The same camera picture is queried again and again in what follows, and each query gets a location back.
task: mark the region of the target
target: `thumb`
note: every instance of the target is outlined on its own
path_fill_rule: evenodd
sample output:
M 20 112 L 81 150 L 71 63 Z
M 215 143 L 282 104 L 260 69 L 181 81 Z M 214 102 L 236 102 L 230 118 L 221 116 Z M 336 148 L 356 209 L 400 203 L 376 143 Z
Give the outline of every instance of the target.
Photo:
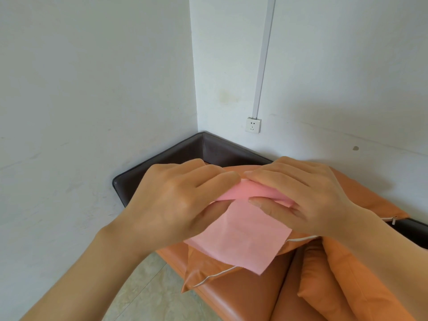
M 253 197 L 248 200 L 251 204 L 259 207 L 267 215 L 273 217 L 277 221 L 285 224 L 291 229 L 299 229 L 299 224 L 302 223 L 301 218 L 297 217 L 293 211 L 269 198 Z
M 205 231 L 207 227 L 216 221 L 224 212 L 227 211 L 230 204 L 233 203 L 233 200 L 222 200 L 218 202 L 213 202 L 208 205 L 202 212 L 196 216 L 192 222 L 191 232 L 194 235 Z

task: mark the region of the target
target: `leather sofa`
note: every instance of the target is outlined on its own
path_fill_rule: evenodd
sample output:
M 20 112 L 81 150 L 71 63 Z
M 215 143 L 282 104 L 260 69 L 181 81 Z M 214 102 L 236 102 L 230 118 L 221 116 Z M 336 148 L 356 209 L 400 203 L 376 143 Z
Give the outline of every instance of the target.
M 271 161 L 215 135 L 198 133 L 113 179 L 113 187 L 126 206 L 147 169 L 156 163 L 183 163 L 201 158 L 221 167 L 268 164 Z M 423 248 L 428 249 L 428 226 L 413 219 L 391 225 Z M 158 254 L 184 278 L 188 247 L 184 243 Z M 195 292 L 223 320 L 318 321 L 325 320 L 304 299 L 297 296 L 304 247 L 277 256 L 258 276 L 248 270 L 223 275 L 201 285 Z

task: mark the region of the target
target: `pink paper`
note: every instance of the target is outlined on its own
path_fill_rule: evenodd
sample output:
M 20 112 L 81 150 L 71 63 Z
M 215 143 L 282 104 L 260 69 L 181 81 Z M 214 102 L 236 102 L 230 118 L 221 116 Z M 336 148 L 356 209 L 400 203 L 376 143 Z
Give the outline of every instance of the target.
M 217 200 L 236 199 L 204 232 L 185 241 L 218 261 L 260 275 L 269 266 L 291 229 L 248 202 L 250 197 L 272 198 L 290 207 L 294 202 L 276 189 L 248 179 Z

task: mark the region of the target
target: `beige floor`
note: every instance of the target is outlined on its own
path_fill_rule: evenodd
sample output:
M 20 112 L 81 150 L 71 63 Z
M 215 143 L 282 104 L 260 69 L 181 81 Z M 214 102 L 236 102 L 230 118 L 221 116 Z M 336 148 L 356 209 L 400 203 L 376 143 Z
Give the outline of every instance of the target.
M 103 321 L 221 321 L 156 253 L 148 256 L 121 288 Z

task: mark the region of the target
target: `wall socket faceplate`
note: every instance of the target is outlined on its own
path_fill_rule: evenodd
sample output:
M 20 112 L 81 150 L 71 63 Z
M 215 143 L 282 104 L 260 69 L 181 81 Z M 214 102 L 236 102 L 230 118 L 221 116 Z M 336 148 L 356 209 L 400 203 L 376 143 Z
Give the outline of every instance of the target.
M 260 126 L 261 126 L 261 119 L 248 117 L 247 125 L 245 126 L 245 131 L 249 133 L 259 134 Z

